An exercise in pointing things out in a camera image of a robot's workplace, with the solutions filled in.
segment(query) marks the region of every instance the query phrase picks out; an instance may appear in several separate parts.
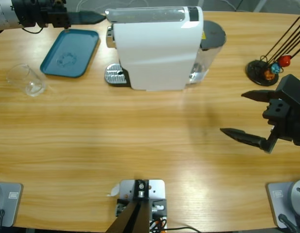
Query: gray floor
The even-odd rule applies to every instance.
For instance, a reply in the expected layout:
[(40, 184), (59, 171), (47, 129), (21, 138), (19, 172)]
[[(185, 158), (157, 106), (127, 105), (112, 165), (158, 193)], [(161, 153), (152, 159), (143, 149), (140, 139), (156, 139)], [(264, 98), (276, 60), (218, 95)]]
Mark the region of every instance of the gray floor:
[[(175, 5), (202, 5), (204, 11), (234, 11), (241, 0), (68, 0), (67, 2), (69, 11), (77, 9), (103, 13), (106, 8)], [(251, 12), (258, 2), (259, 0), (243, 0), (238, 10)], [(300, 15), (300, 0), (267, 0), (261, 12)]]

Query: metal rod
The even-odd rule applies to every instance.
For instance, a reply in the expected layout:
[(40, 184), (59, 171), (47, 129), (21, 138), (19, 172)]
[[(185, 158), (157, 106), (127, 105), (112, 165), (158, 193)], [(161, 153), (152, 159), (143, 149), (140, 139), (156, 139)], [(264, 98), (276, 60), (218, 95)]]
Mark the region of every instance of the metal rod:
[(299, 52), (300, 52), (300, 49), (298, 49), (298, 51), (296, 51), (295, 54), (291, 56), (291, 59), (293, 59), (294, 56), (296, 56)]
[(267, 57), (269, 53), (277, 46), (277, 44), (283, 39), (283, 37), (290, 31), (290, 29), (296, 24), (296, 22), (300, 19), (300, 16), (291, 24), (291, 26), (288, 28), (288, 30), (284, 33), (284, 35), (281, 36), (281, 38), (275, 43), (275, 45), (271, 48), (271, 50), (265, 55)]
[(288, 37), (288, 39), (282, 44), (282, 46), (273, 54), (273, 56), (270, 58), (269, 61), (271, 61), (274, 57), (277, 57), (279, 51), (286, 45), (286, 43), (289, 41), (289, 39), (296, 33), (296, 31), (300, 28), (300, 25), (291, 33), (291, 35)]
[(298, 42), (294, 43), (293, 47), (290, 50), (285, 51), (284, 54), (289, 54), (299, 43), (300, 43), (300, 40)]
[(277, 59), (279, 59), (282, 55), (284, 55), (283, 51), (285, 51), (287, 49), (287, 47), (289, 45), (291, 45), (295, 39), (298, 37), (298, 35), (300, 34), (300, 31), (297, 32), (297, 34), (295, 34), (295, 36), (284, 46), (284, 48), (274, 57), (274, 62), (277, 61)]

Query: silver cylinder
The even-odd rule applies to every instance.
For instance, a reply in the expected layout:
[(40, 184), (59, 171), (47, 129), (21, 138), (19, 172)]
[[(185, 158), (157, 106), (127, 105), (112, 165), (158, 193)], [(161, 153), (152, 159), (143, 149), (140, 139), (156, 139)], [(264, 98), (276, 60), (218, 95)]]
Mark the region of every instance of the silver cylinder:
[(0, 30), (23, 28), (11, 0), (0, 0)]

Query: coffee machine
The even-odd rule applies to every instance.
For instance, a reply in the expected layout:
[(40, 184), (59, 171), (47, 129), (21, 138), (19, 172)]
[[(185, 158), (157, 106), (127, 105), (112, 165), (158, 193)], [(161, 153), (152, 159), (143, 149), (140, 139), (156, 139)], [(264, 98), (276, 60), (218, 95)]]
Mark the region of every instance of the coffee machine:
[(106, 43), (120, 63), (105, 80), (135, 90), (182, 90), (189, 82), (203, 33), (198, 6), (107, 9)]

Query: wooden table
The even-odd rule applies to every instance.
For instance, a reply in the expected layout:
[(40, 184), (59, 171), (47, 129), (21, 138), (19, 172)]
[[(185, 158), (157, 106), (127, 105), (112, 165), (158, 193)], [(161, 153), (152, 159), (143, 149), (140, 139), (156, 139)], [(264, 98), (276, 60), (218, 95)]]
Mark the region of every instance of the wooden table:
[[(16, 226), (105, 231), (114, 221), (122, 179), (163, 179), (169, 226), (201, 231), (274, 227), (265, 185), (300, 179), (300, 147), (279, 140), (272, 154), (238, 143), (220, 127), (268, 136), (267, 104), (241, 94), (264, 89), (245, 65), (265, 54), (295, 15), (205, 12), (227, 43), (205, 80), (184, 91), (146, 92), (104, 81), (117, 62), (101, 43), (78, 79), (47, 76), (48, 89), (24, 95), (6, 82), (7, 71), (27, 63), (36, 73), (62, 29), (0, 35), (0, 182), (24, 185)], [(281, 74), (300, 79), (300, 54)]]

